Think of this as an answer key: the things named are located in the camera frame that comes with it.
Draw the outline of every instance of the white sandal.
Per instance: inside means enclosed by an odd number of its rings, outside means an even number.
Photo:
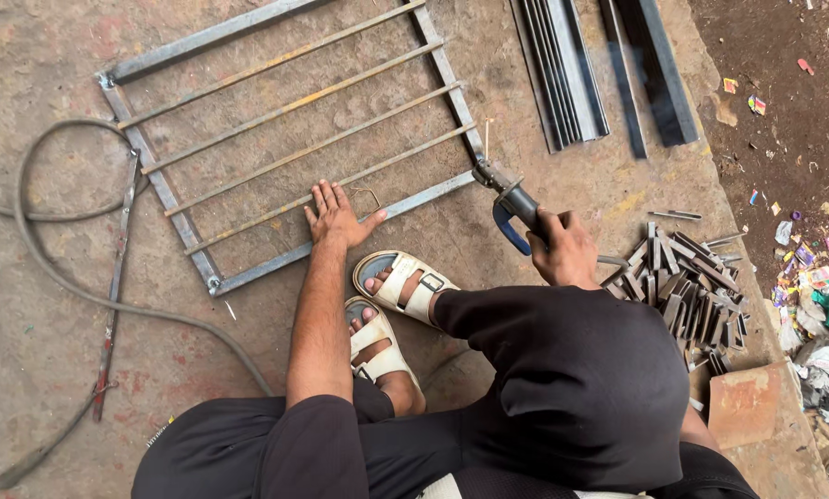
[[[364,311],[365,307],[371,308],[377,313],[377,316],[368,323],[365,323],[362,317],[362,311]],[[405,358],[402,357],[402,352],[399,351],[398,342],[396,341],[396,335],[393,334],[393,328],[389,325],[387,315],[383,313],[381,308],[372,303],[368,298],[353,297],[343,304],[343,311],[346,315],[347,324],[350,324],[353,319],[359,319],[359,322],[364,324],[362,329],[350,336],[350,365],[353,369],[353,375],[375,383],[377,378],[386,373],[406,371],[411,377],[411,380],[414,381],[414,386],[420,391],[417,377],[411,371],[411,368],[408,367]],[[357,366],[352,365],[353,360],[360,352],[384,338],[388,338],[392,345],[377,352],[371,360],[362,362]]]
[[[377,293],[372,295],[364,288],[366,279],[375,277],[384,268],[392,267],[393,272],[383,283]],[[417,288],[408,299],[405,308],[399,306],[399,295],[405,281],[418,270],[423,271]],[[378,251],[362,258],[353,270],[353,285],[363,295],[371,297],[377,304],[390,310],[410,315],[422,323],[433,326],[430,322],[430,299],[443,289],[460,289],[447,277],[436,272],[433,267],[420,261],[418,258],[402,251]]]

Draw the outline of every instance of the foot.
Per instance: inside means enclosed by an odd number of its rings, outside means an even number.
[[[362,318],[365,324],[368,324],[375,317],[377,317],[377,312],[373,308],[365,307],[362,310]],[[362,326],[363,324],[359,319],[353,319],[350,323],[350,335],[356,334],[356,331],[362,329]],[[358,366],[362,362],[373,359],[375,355],[390,345],[392,343],[389,339],[384,338],[373,345],[366,346],[353,360],[353,365]],[[386,373],[378,377],[375,380],[375,384],[393,402],[393,411],[397,417],[410,414],[423,414],[427,410],[427,400],[424,399],[420,388],[414,384],[414,380],[411,379],[411,376],[406,371]]]
[[[382,271],[378,272],[375,277],[369,277],[368,279],[364,280],[364,288],[366,291],[371,293],[372,296],[377,293],[378,289],[383,286],[383,283],[389,277],[389,273],[393,272],[393,267],[387,267]],[[414,274],[411,275],[406,281],[405,284],[402,286],[402,293],[399,295],[399,306],[405,308],[408,304],[408,300],[411,298],[411,295],[414,293],[414,289],[417,289],[418,282],[420,282],[420,277],[423,275],[422,270],[417,270]],[[441,291],[436,292],[430,299],[430,310],[429,310],[429,317],[430,322],[434,326],[436,325],[436,319],[433,315],[433,309],[436,308],[436,300],[439,298],[439,295],[447,291],[448,289],[442,289]]]

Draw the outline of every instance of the man's left hand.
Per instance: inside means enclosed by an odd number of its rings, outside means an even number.
[[[333,241],[352,248],[361,244],[387,217],[385,210],[379,210],[359,223],[350,200],[337,182],[329,185],[324,179],[320,180],[318,186],[312,187],[312,197],[319,216],[309,206],[303,207],[303,213],[309,222],[314,245]]]

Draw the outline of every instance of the man's hand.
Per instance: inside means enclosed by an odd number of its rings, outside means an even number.
[[[312,187],[312,197],[316,201],[319,216],[309,206],[303,207],[303,213],[309,222],[314,245],[323,241],[335,241],[342,243],[344,248],[352,248],[361,244],[387,217],[387,212],[380,210],[359,223],[356,213],[350,207],[350,200],[337,182],[329,186],[324,179],[320,180],[318,186]]]
[[[540,276],[551,286],[600,289],[595,281],[599,249],[575,212],[553,215],[546,208],[538,208],[538,218],[544,225],[549,249],[534,232],[525,235],[531,244],[531,261]]]

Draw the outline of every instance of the wire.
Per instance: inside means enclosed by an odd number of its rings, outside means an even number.
[[[156,319],[165,319],[168,321],[174,321],[176,323],[183,323],[189,324],[190,326],[196,326],[200,329],[205,329],[212,335],[216,336],[218,339],[223,341],[230,350],[236,354],[236,357],[242,362],[245,368],[251,373],[254,378],[254,381],[257,383],[257,386],[260,387],[261,390],[266,393],[266,396],[272,396],[272,390],[270,386],[266,384],[264,377],[261,376],[260,372],[257,370],[254,362],[251,360],[251,357],[248,357],[248,354],[242,349],[230,334],[227,334],[221,328],[214,326],[212,324],[208,324],[204,321],[200,321],[193,317],[188,317],[187,315],[183,315],[180,313],[173,313],[173,312],[164,312],[161,310],[154,310],[150,308],[142,308],[138,306],[132,306],[129,304],[124,304],[120,302],[113,302],[104,298],[100,298],[94,296],[90,292],[79,288],[76,283],[67,280],[63,275],[57,272],[57,269],[54,268],[53,265],[48,261],[48,259],[43,255],[39,240],[37,239],[36,235],[32,233],[30,228],[30,220],[32,221],[42,221],[42,222],[68,222],[68,221],[75,221],[75,220],[84,220],[90,219],[93,217],[97,217],[98,215],[102,215],[105,213],[109,213],[112,210],[120,207],[122,201],[110,203],[110,205],[100,208],[98,210],[88,211],[85,213],[69,213],[69,214],[45,214],[45,213],[30,213],[26,210],[26,187],[29,181],[29,170],[30,166],[33,163],[33,159],[36,156],[36,152],[38,151],[39,147],[42,143],[51,136],[55,131],[62,130],[69,127],[74,126],[95,126],[99,127],[104,130],[109,130],[115,133],[117,136],[121,137],[126,143],[128,142],[127,137],[123,131],[119,130],[118,127],[115,126],[112,122],[108,122],[106,120],[99,120],[93,118],[74,118],[68,120],[61,120],[58,122],[54,122],[47,130],[42,132],[36,139],[32,142],[30,147],[27,149],[26,154],[23,156],[23,163],[21,163],[21,169],[17,174],[17,181],[14,186],[14,200],[13,205],[10,210],[4,207],[0,207],[0,215],[5,215],[9,217],[13,217],[14,221],[17,224],[17,228],[20,231],[21,241],[27,247],[32,255],[33,259],[36,263],[42,267],[42,270],[48,274],[54,281],[56,281],[60,286],[64,289],[71,291],[77,297],[88,300],[90,302],[103,305],[107,308],[111,308],[117,310],[119,312],[130,312],[130,313],[137,313],[138,315],[144,315],[145,317],[154,317]],[[143,189],[146,187],[148,182],[143,179],[138,183],[138,188]],[[16,485],[20,480],[23,479],[26,475],[28,475],[31,471],[33,471],[37,466],[39,466],[43,460],[48,456],[48,454],[54,450],[60,443],[72,433],[73,429],[76,428],[78,422],[82,419],[82,416],[88,410],[88,407],[91,406],[91,403],[94,400],[94,397],[97,395],[94,391],[88,395],[88,398],[85,399],[85,402],[79,408],[76,415],[67,423],[64,428],[56,433],[49,444],[38,448],[26,456],[24,456],[20,461],[18,461],[15,465],[8,468],[6,471],[0,474],[0,490],[4,490],[6,488],[11,488]]]

